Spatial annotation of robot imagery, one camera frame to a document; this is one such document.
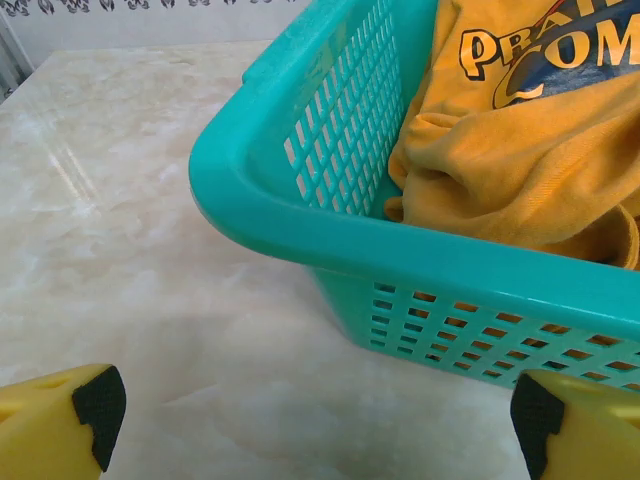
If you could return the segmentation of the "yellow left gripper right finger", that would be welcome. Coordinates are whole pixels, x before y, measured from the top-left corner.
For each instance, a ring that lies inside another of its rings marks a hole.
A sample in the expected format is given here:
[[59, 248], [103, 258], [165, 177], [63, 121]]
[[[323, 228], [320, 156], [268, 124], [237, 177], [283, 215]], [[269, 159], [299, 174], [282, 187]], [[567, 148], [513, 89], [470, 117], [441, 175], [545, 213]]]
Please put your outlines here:
[[640, 480], [639, 383], [526, 370], [510, 416], [530, 480]]

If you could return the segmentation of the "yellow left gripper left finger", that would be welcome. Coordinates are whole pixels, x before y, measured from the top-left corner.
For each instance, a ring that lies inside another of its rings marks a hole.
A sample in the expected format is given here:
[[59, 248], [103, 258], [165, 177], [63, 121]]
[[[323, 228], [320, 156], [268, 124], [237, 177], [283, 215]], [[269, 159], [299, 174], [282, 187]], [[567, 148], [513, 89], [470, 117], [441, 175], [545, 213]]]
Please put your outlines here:
[[99, 480], [125, 411], [125, 386], [110, 364], [0, 386], [0, 480]]

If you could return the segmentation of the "yellow printed t-shirt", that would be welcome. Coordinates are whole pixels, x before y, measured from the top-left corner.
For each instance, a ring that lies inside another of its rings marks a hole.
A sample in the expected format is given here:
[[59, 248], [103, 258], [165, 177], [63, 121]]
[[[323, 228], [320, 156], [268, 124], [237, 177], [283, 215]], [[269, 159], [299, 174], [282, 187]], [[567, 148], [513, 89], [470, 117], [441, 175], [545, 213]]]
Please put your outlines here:
[[640, 0], [439, 0], [388, 172], [393, 221], [640, 271]]

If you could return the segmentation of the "teal plastic basket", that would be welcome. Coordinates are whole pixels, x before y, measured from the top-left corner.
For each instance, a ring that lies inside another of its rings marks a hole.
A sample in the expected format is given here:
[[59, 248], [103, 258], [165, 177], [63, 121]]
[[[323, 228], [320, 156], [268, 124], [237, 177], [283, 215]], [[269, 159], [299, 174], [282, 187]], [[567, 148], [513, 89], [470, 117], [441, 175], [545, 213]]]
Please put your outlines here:
[[543, 369], [640, 393], [640, 273], [383, 218], [436, 6], [312, 0], [196, 141], [200, 211], [306, 266], [364, 348], [507, 388]]

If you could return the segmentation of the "aluminium corner post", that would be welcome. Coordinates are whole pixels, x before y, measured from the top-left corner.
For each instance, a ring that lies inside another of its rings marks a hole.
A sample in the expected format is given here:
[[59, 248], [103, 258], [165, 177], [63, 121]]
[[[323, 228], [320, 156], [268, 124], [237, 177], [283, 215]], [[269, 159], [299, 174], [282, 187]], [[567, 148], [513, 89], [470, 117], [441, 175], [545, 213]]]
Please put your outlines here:
[[0, 105], [33, 73], [34, 67], [9, 23], [9, 3], [0, 0]]

